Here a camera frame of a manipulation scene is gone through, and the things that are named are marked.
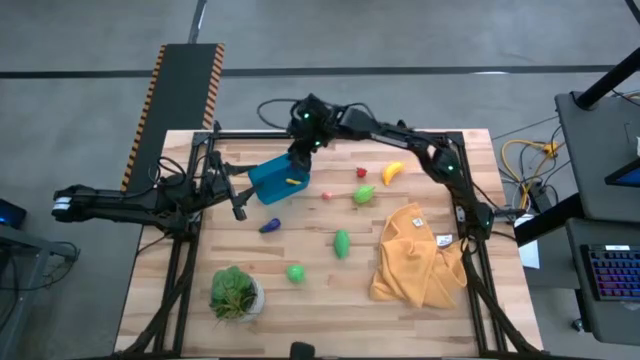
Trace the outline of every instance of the concrete floor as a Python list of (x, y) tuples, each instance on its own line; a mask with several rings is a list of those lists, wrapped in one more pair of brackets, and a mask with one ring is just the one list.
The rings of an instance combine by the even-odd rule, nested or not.
[[(101, 2), (0, 0), (0, 71), (152, 67), (159, 45), (185, 42), (195, 0)], [(225, 68), (613, 64), (640, 45), (622, 0), (211, 0), (199, 42), (225, 42)], [(314, 92), (370, 104), (380, 119), (426, 128), (489, 128), (499, 135), (555, 114), (553, 96), (601, 74), (431, 75), (223, 79), (216, 118), (224, 128), (263, 128), (255, 106)], [(49, 215), (55, 189), (116, 188), (148, 80), (0, 80), (0, 197), (25, 207), (25, 230), (73, 241), (80, 261), (39, 293), (21, 359), (106, 355), (113, 349), (140, 227)], [(634, 77), (621, 90), (640, 88)], [(277, 107), (267, 115), (287, 119)], [(557, 121), (499, 139), (545, 141)], [(530, 164), (533, 154), (526, 160)], [(509, 161), (515, 164), (517, 152)], [(566, 161), (562, 152), (559, 162)], [(576, 191), (570, 166), (550, 181)], [(513, 191), (505, 187), (507, 195)], [(607, 359), (640, 348), (601, 344), (568, 324), (568, 290), (531, 289), (546, 350)]]

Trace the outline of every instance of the yellow cable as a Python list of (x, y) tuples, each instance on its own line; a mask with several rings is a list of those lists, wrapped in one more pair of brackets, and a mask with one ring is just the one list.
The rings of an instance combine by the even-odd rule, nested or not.
[[(544, 165), (544, 163), (549, 160), (550, 158), (554, 157), (554, 154), (558, 153), (558, 150), (560, 150), (560, 148), (562, 148), (564, 146), (564, 143), (561, 143), (560, 145), (558, 145), (555, 149), (552, 149), (552, 151), (548, 154), (545, 154), (544, 159), (542, 159), (542, 161), (540, 162), (540, 164), (538, 164), (538, 167), (536, 168), (536, 171), (533, 172), (533, 176), (531, 177), (532, 179), (535, 178), (536, 176), (538, 176), (538, 173), (540, 173), (540, 169), (542, 168), (542, 165)], [(522, 200), (520, 200), (520, 209), (525, 209), (526, 205), (527, 205), (527, 197), (526, 194), (529, 193), (529, 189), (531, 189), (531, 185), (533, 185), (533, 181), (530, 181), (529, 183), (527, 183), (526, 186), (523, 186), (523, 191), (525, 195), (522, 196)]]
[[(540, 144), (540, 143), (535, 143), (533, 141), (529, 141), (529, 140), (520, 140), (520, 139), (514, 139), (514, 140), (509, 140), (507, 142), (505, 142), (502, 145), (502, 149), (501, 149), (501, 154), (502, 154), (502, 163), (504, 164), (504, 166), (507, 168), (507, 171), (509, 171), (509, 173), (511, 174), (511, 176), (513, 176), (514, 179), (516, 179), (518, 182), (520, 182), (520, 177), (513, 171), (513, 169), (511, 169), (511, 166), (509, 166), (509, 162), (507, 161), (507, 156), (505, 154), (505, 151), (507, 150), (507, 147), (509, 147), (509, 145), (511, 144), (526, 144), (526, 145), (531, 145), (540, 149), (543, 149), (545, 144)], [(520, 186), (522, 187), (522, 191), (525, 191), (525, 186), (524, 184), (520, 184)], [(526, 205), (526, 199), (527, 199), (527, 192), (523, 192), (523, 196), (522, 198), (525, 200), (525, 205)]]

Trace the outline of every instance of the orange cloth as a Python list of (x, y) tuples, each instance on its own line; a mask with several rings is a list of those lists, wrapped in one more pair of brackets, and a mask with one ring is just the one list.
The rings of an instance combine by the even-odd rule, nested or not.
[(418, 204), (387, 218), (380, 240), (380, 260), (369, 296), (405, 299), (411, 305), (452, 309), (451, 293), (467, 285), (460, 241), (439, 247)]

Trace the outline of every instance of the wooden table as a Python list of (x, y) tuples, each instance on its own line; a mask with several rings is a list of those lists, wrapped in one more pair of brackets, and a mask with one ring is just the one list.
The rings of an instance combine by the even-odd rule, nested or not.
[[(488, 130), (463, 130), (474, 181), (498, 204), (505, 202)], [(193, 131), (169, 131), (163, 155), (185, 168)], [(288, 140), (218, 141), (225, 161), (259, 164), (286, 152)], [(406, 171), (385, 187), (381, 170), (403, 161)], [(359, 179), (356, 167), (369, 173)], [(250, 186), (246, 174), (233, 180), (236, 190)], [(361, 206), (352, 200), (362, 184), (376, 186), (374, 199)], [(333, 193), (322, 200), (324, 191)], [(184, 356), (287, 357), (293, 341), (316, 347), (318, 356), (468, 356), (477, 349), (467, 292), (456, 295), (455, 310), (414, 309), (402, 302), (374, 302), (368, 297), (377, 247), (385, 218), (403, 205), (417, 202), (436, 234), (456, 234), (450, 194), (420, 168), (413, 154), (374, 142), (334, 141), (313, 157), (311, 183), (304, 191), (270, 206), (254, 196), (248, 219), (234, 219), (228, 202), (204, 212), (196, 273), (187, 318)], [(278, 217), (282, 228), (260, 234), (257, 229)], [(511, 233), (507, 227), (497, 228)], [(350, 256), (338, 260), (334, 233), (351, 235)], [(145, 228), (140, 246), (160, 237)], [(158, 309), (165, 283), (171, 240), (145, 250), (135, 263), (116, 349), (137, 337)], [(487, 242), (498, 301), (522, 334), (542, 348), (518, 249), (510, 239)], [(290, 283), (285, 269), (302, 264), (303, 285)], [(249, 324), (218, 323), (208, 307), (216, 270), (238, 265), (265, 288), (266, 305)], [(489, 313), (483, 321), (493, 344)], [(167, 343), (173, 338), (168, 327)]]

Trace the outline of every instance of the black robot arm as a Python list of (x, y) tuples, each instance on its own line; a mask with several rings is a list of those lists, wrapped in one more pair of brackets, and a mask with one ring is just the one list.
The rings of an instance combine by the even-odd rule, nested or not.
[(223, 163), (220, 152), (208, 155), (211, 171), (201, 177), (197, 186), (193, 176), (184, 171), (167, 178), (160, 177), (147, 190), (131, 193), (116, 190), (97, 190), (73, 185), (55, 192), (52, 215), (61, 222), (80, 222), (93, 218), (152, 225), (165, 233), (186, 231), (190, 215), (226, 200), (232, 203), (237, 220), (247, 218), (242, 207), (254, 193), (253, 188), (237, 194), (229, 176), (255, 167), (233, 166)]
[(411, 151), (424, 172), (435, 182), (444, 185), (454, 203), (461, 208), (456, 209), (456, 216), (464, 219), (461, 222), (465, 234), (460, 236), (475, 240), (488, 239), (493, 227), (493, 211), (489, 205), (477, 200), (448, 139), (438, 134), (409, 129), (403, 122), (398, 125), (380, 123), (357, 105), (331, 105), (313, 94), (296, 103), (287, 128), (294, 138), (289, 147), (289, 158), (293, 164), (309, 171), (311, 154), (319, 147), (327, 146), (333, 139), (370, 139)]

